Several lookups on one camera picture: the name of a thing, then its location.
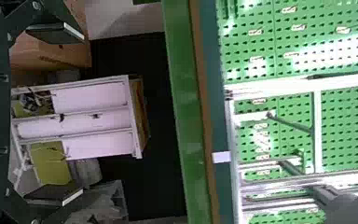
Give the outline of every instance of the cardboard box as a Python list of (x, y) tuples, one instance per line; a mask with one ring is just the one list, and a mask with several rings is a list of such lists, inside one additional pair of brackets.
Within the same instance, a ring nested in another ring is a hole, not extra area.
[(10, 49), (12, 68), (23, 70), (62, 70), (91, 67), (90, 42), (87, 32), (84, 0), (64, 0), (87, 40), (84, 44), (50, 45), (22, 33)]

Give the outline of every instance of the green metal frame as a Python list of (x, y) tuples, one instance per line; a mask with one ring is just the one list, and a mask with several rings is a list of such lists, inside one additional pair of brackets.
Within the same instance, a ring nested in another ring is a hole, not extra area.
[[(169, 54), (173, 107), (186, 192), (188, 223), (212, 223), (203, 140), (196, 55), (188, 1), (162, 1)], [(202, 50), (207, 76), (213, 152), (227, 151), (224, 90), (216, 25), (215, 1), (199, 0)], [(220, 223), (234, 223), (230, 163), (213, 166)]]
[(162, 1), (173, 109), (189, 224), (212, 223), (199, 84), (188, 1)]

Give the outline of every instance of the wooden board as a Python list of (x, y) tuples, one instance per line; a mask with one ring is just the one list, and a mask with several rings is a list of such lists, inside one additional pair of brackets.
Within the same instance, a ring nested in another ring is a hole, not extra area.
[(84, 0), (64, 0), (87, 40), (84, 44), (50, 45), (22, 33), (10, 49), (12, 68), (23, 70), (62, 70), (91, 67), (90, 42)]
[(144, 86), (141, 80), (131, 81), (132, 104), (138, 130), (139, 144), (144, 150), (149, 138), (147, 113), (145, 110)]

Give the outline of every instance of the label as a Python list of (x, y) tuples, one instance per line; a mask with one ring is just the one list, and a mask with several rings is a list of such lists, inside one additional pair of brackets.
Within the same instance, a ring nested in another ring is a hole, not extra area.
[(297, 7), (284, 7), (281, 10), (282, 14), (289, 14), (289, 13), (294, 13), (294, 12), (297, 12)]
[(264, 152), (270, 152), (271, 149), (269, 147), (258, 147), (255, 152), (256, 153), (264, 153)]
[(263, 34), (263, 30), (262, 29), (257, 29), (257, 30), (250, 30), (248, 35), (262, 35)]
[(264, 61), (264, 57), (263, 56), (254, 56), (254, 57), (251, 57), (249, 59), (249, 61), (251, 63), (256, 63), (256, 62), (263, 62)]
[(347, 35), (348, 33), (351, 32), (351, 28), (346, 27), (346, 26), (338, 26), (337, 29), (336, 29), (336, 32), (338, 34)]
[(307, 209), (305, 212), (308, 214), (317, 213), (317, 212), (319, 212), (319, 209), (318, 208), (310, 208), (310, 209)]
[(285, 59), (293, 59), (295, 57), (298, 57), (300, 54), (297, 52), (286, 52), (283, 54), (283, 58)]
[(257, 161), (263, 161), (263, 160), (268, 160), (270, 158), (270, 155), (261, 155), (261, 156), (257, 156), (257, 157), (255, 157), (255, 159), (257, 160)]
[(267, 101), (267, 99), (255, 99), (252, 101), (252, 105), (262, 105)]
[(307, 28), (306, 24), (292, 25), (292, 31), (303, 31)]
[(258, 171), (256, 174), (257, 175), (270, 175), (271, 171), (270, 170)]
[(266, 129), (269, 125), (267, 123), (259, 123), (259, 124), (255, 124), (254, 128), (256, 130), (260, 130), (260, 129)]
[(258, 131), (258, 133), (265, 137), (269, 136), (269, 131)]

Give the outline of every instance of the black bolt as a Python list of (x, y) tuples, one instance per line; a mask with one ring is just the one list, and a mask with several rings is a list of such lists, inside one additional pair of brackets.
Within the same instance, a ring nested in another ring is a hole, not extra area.
[(3, 82), (8, 82), (8, 75), (7, 74), (1, 74), (0, 78)]

